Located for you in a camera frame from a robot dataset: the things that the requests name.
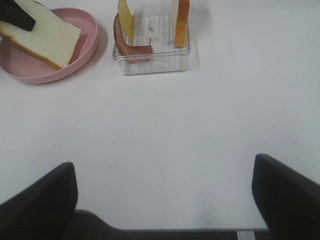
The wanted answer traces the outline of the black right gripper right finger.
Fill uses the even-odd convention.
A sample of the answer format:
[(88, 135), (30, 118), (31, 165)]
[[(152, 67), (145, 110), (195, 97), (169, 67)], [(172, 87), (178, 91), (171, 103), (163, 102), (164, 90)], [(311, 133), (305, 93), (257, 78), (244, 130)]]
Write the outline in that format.
[(257, 154), (251, 191), (275, 240), (320, 238), (320, 186), (279, 160)]

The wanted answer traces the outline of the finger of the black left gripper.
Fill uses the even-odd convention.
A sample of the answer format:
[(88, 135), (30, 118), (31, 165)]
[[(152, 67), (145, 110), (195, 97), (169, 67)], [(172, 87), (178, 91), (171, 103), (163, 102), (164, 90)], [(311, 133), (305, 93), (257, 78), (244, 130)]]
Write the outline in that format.
[(14, 0), (0, 1), (0, 20), (29, 32), (36, 23)]

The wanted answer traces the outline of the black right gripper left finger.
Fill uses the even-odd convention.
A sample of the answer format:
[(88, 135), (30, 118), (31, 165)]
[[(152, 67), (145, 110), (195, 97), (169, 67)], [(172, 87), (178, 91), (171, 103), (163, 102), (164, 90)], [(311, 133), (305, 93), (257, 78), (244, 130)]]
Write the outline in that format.
[(0, 238), (60, 240), (77, 202), (75, 167), (64, 162), (0, 205)]

